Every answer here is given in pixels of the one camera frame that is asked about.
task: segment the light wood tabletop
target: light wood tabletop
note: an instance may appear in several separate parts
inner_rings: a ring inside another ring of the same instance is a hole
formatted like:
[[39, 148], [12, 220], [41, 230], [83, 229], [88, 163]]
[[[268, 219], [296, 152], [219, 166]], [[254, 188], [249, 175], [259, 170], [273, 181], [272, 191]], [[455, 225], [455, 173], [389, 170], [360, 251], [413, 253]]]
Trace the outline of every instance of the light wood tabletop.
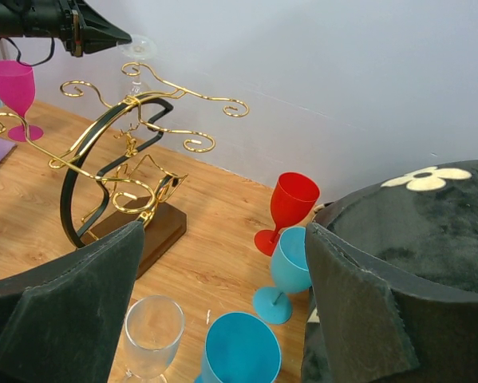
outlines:
[[[45, 135], [37, 143], [54, 153], [64, 152], [91, 123], [41, 102], [35, 103], [27, 118], [44, 129]], [[3, 122], [8, 125], [16, 121]], [[96, 172], [124, 153], [124, 142], [113, 138], [113, 133], [116, 134], [109, 131], [102, 136], [85, 169]], [[269, 208], [272, 190], [158, 144], [147, 151], [160, 166], [178, 174], [189, 174], [169, 200], [187, 213], [188, 231], [136, 281], [130, 303], [148, 295], [163, 294], [181, 305], [186, 327], [179, 351], [165, 376], [170, 382], [193, 382], [199, 373], [204, 337], [211, 323], [230, 311], [254, 314], [251, 305], [254, 292], [262, 286], [274, 285], [269, 273], [270, 257], [261, 254], [253, 241], [258, 230], [273, 227]], [[66, 170], [53, 170], [48, 161], [48, 156], [31, 145], [19, 143], [0, 163], [0, 279], [74, 250], [59, 217], [59, 197]], [[151, 184], [156, 183], [159, 171], [146, 166], [140, 174]], [[74, 221], [100, 203], [100, 198], [94, 182], [78, 181]], [[300, 380], [307, 292], [291, 295], [290, 299], [294, 305], [290, 321], [271, 326], [282, 348], [279, 382]], [[123, 337], [109, 376], [112, 382], [121, 381], [126, 371], [122, 341]]]

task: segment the flower center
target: flower center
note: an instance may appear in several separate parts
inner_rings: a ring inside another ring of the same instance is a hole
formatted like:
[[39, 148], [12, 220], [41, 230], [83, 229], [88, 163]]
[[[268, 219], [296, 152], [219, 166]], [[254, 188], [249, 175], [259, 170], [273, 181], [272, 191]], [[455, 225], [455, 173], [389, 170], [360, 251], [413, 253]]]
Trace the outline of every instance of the flower center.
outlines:
[[423, 172], [423, 173], [418, 173], [414, 175], [414, 178], [426, 178], [430, 177], [432, 175], [431, 172]]

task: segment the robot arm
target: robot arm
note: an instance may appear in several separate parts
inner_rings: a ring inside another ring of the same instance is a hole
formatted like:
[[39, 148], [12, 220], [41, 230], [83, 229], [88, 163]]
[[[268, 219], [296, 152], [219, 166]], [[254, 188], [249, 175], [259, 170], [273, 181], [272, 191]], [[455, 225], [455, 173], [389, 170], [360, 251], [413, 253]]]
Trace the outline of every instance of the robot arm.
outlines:
[[84, 0], [0, 0], [0, 39], [59, 38], [74, 57], [131, 42]]

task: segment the black curved frame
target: black curved frame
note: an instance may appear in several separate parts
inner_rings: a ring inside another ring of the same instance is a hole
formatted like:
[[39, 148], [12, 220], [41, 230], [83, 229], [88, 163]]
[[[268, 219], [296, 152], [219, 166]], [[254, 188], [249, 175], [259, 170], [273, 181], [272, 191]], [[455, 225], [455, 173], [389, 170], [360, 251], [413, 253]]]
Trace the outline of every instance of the black curved frame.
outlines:
[[[138, 100], [143, 100], [146, 97], [150, 97], [150, 95], [144, 95], [144, 96], [137, 96], [136, 98]], [[150, 117], [148, 120], [149, 123], [154, 124], [157, 120], [159, 120], [161, 117], [166, 116], [168, 113], [170, 113], [173, 110], [173, 105], [171, 105], [169, 102], [167, 102], [164, 98], [154, 98], [151, 100], [144, 101], [142, 103], [143, 105], [145, 104], [158, 104], [164, 107], [164, 110], [158, 112], [156, 115]], [[125, 103], [120, 103], [118, 105], [113, 106], [108, 112], [106, 112], [99, 120], [98, 122], [93, 126], [93, 128], [89, 131], [89, 133], [86, 135], [84, 140], [81, 142], [79, 145], [79, 149], [76, 151], [75, 156], [77, 156], [81, 150], [86, 146], [86, 144], [91, 141], [92, 138], [97, 136], [97, 139], [89, 146], [88, 150], [86, 153], [84, 153], [81, 157], [79, 157], [76, 161], [73, 162], [73, 164], [79, 168], [82, 168], [84, 162], [86, 161], [86, 158], [88, 157], [88, 154], [91, 152], [93, 146], [98, 142], [100, 139], [100, 136], [105, 132], [106, 129], [102, 129], [107, 123], [109, 123], [114, 117], [117, 115], [121, 114], [124, 109], [128, 107], [127, 104]], [[136, 147], [136, 150], [138, 152], [142, 152], [146, 148], [150, 147], [151, 145], [155, 144], [158, 140], [160, 140], [164, 133], [163, 132], [157, 132], [154, 129], [151, 129], [147, 127], [149, 130], [156, 132], [157, 134], [150, 140], [144, 142], [143, 144], [139, 145]], [[98, 173], [98, 176], [103, 176], [107, 172], [111, 171], [112, 169], [120, 166], [123, 164], [126, 160], [129, 160], [130, 157], [127, 156], [121, 156], [114, 160], [113, 162], [105, 165]], [[98, 207], [98, 209], [95, 210], [95, 212], [85, 221], [83, 226], [79, 229], [76, 230], [76, 228], [73, 225], [73, 220], [72, 220], [72, 200], [73, 200], [73, 190], [76, 186], [77, 182], [77, 177], [79, 176], [78, 172], [75, 172], [72, 169], [68, 169], [67, 173], [65, 175], [65, 179], [63, 181], [63, 186], [61, 187], [61, 197], [60, 197], [60, 218], [61, 218], [61, 225], [63, 226], [63, 230], [65, 231], [66, 236], [69, 238], [70, 242], [76, 246], [76, 247], [84, 247], [86, 246], [85, 243], [82, 242], [81, 238], [82, 236], [86, 233], [88, 229], [101, 217], [101, 215], [104, 213], [105, 209], [109, 205], [109, 191], [105, 187], [104, 183], [102, 181], [96, 181], [99, 185], [99, 187], [102, 189], [102, 202], [101, 205]], [[172, 180], [171, 176], [165, 176], [163, 178], [163, 182], [161, 184], [161, 187], [168, 184]], [[176, 186], [178, 180], [173, 180], [173, 186]]]

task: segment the blue glass base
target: blue glass base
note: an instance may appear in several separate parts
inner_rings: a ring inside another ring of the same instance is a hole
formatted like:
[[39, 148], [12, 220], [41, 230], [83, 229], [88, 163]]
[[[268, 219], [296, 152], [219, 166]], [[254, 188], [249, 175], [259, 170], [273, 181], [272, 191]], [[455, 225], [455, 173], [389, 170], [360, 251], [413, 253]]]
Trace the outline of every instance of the blue glass base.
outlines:
[[263, 321], [273, 325], [282, 325], [292, 316], [290, 299], [276, 287], [263, 287], [256, 291], [253, 307]]

